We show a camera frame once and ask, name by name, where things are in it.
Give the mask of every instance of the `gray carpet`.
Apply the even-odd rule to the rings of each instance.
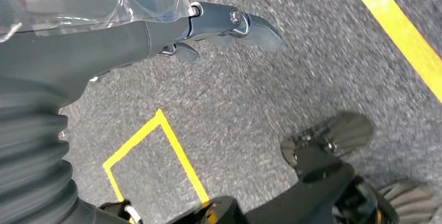
[[[90,84],[63,110],[67,159],[83,199],[116,200],[102,164],[159,108],[208,194],[234,196],[244,210],[296,183],[279,142],[343,109],[376,126],[370,145],[349,157],[360,174],[379,186],[409,178],[442,189],[442,105],[360,0],[193,1],[267,18],[286,48],[200,42],[192,65],[158,57]],[[442,0],[395,1],[442,54]],[[199,202],[160,129],[113,171],[145,223],[164,223]]]

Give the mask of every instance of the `yellow tape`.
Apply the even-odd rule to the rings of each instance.
[[[170,127],[169,122],[163,114],[163,111],[159,109],[155,117],[149,120],[140,130],[138,130],[120,149],[118,149],[107,161],[103,163],[104,171],[109,177],[110,184],[117,195],[117,199],[119,201],[124,200],[124,197],[118,187],[117,181],[115,180],[114,175],[112,174],[112,166],[119,162],[124,156],[126,156],[129,151],[137,146],[148,134],[154,131],[158,126],[160,126],[164,133],[166,134],[167,139],[169,140],[170,145],[175,151],[184,171],[187,174],[190,182],[192,183],[193,188],[195,189],[198,197],[201,202],[207,202],[209,197],[204,189],[203,184],[197,176],[197,173],[193,169],[192,165],[189,162],[184,150],[181,147],[181,144],[178,142],[177,137],[175,136],[172,128]]]
[[[197,173],[195,173],[195,170],[190,164],[189,159],[184,153],[184,150],[182,149],[180,143],[178,142],[178,139],[175,136],[175,133],[173,132],[169,123],[167,122],[167,119],[164,116],[163,112],[161,110],[158,110],[158,112],[156,113],[156,117],[158,117],[158,121],[161,124],[163,131],[166,134],[167,139],[169,139],[169,143],[171,144],[172,148],[175,151],[175,154],[177,155],[179,161],[181,162],[181,165],[184,168],[184,171],[186,172],[190,182],[192,183],[192,186],[195,189],[198,197],[200,198],[201,202],[203,203],[207,202],[209,198],[206,193],[206,190],[204,189],[203,184],[198,178]]]
[[[362,0],[425,84],[442,103],[442,60],[394,0]]]

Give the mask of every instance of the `screw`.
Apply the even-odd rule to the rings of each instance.
[[[233,8],[230,11],[230,20],[234,24],[239,24],[241,22],[241,12],[239,12],[239,10],[237,8]]]

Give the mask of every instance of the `transparent plastic wrap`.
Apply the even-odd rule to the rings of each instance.
[[[0,43],[18,32],[68,34],[192,13],[189,0],[0,0]]]

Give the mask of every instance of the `bolt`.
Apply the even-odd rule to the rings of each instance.
[[[192,11],[193,11],[193,15],[194,17],[197,17],[200,15],[200,9],[198,9],[198,7],[196,6],[192,6]]]
[[[230,20],[234,24],[239,24],[241,22],[241,12],[239,12],[239,10],[237,8],[233,8],[230,11]]]
[[[95,76],[95,77],[89,79],[89,81],[90,81],[90,82],[98,82],[99,79],[100,79],[99,76]]]

